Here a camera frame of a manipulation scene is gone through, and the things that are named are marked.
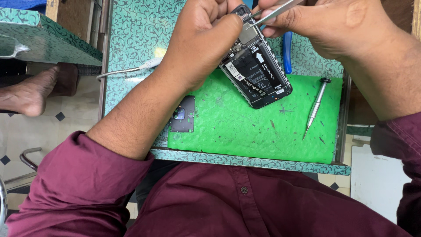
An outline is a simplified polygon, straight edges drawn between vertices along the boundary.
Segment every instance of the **barcode sticker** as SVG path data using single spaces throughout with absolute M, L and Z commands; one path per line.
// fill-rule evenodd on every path
M 239 74 L 238 76 L 235 77 L 237 80 L 241 81 L 242 79 L 244 79 L 245 77 L 241 74 Z
M 237 71 L 237 69 L 232 64 L 232 62 L 227 63 L 226 64 L 226 67 L 227 67 L 228 71 L 231 73 L 231 75 L 233 77 L 236 77 L 239 74 L 239 72 Z

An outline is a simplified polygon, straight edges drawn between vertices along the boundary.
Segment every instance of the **smartphone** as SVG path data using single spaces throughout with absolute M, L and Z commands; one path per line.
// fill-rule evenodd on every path
M 231 13 L 245 19 L 251 15 L 245 4 Z M 292 86 L 253 18 L 243 22 L 242 32 L 219 67 L 251 107 L 259 109 L 292 92 Z

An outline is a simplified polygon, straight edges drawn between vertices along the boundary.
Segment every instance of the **usb cable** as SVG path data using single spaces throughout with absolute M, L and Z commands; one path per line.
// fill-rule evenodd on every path
M 151 59 L 151 60 L 147 61 L 145 64 L 143 64 L 140 67 L 135 67 L 135 68 L 130 68 L 130 69 L 124 69 L 124 70 L 118 70 L 118 71 L 114 71 L 114 72 L 104 73 L 104 74 L 101 74 L 101 75 L 97 76 L 96 79 L 100 79 L 101 77 L 106 77 L 106 76 L 117 74 L 117 73 L 130 73 L 130 72 L 136 72 L 136 71 L 139 71 L 139 70 L 142 70 L 142 69 L 146 69 L 146 68 L 156 67 L 156 66 L 158 66 L 161 63 L 162 58 L 163 57 Z

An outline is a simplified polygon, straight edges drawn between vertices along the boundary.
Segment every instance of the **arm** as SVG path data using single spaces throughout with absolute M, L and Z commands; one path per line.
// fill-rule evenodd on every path
M 273 2 L 260 0 L 253 11 L 267 8 L 265 16 Z M 379 0 L 319 0 L 271 21 L 265 36 L 292 30 L 340 61 L 380 120 L 421 111 L 421 43 L 392 23 Z
M 121 236 L 119 207 L 148 171 L 159 131 L 237 39 L 240 0 L 188 0 L 161 65 L 85 135 L 75 132 L 41 162 L 9 236 Z
M 274 2 L 260 0 L 253 11 L 273 9 Z M 319 0 L 310 5 L 279 15 L 263 32 L 277 37 L 292 30 L 309 37 L 321 56 L 344 65 L 381 120 L 393 119 L 376 125 L 371 148 L 374 154 L 402 159 L 412 182 L 404 186 L 397 223 L 419 236 L 421 43 L 390 21 L 379 0 Z
M 238 38 L 242 20 L 226 14 L 241 3 L 187 1 L 161 64 L 87 136 L 118 154 L 144 159 L 177 105 L 187 93 L 203 85 Z

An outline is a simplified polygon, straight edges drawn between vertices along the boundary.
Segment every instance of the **yellow residue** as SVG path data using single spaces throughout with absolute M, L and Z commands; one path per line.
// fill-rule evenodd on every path
M 158 47 L 155 49 L 155 57 L 156 58 L 163 57 L 166 52 L 167 52 L 167 49 Z

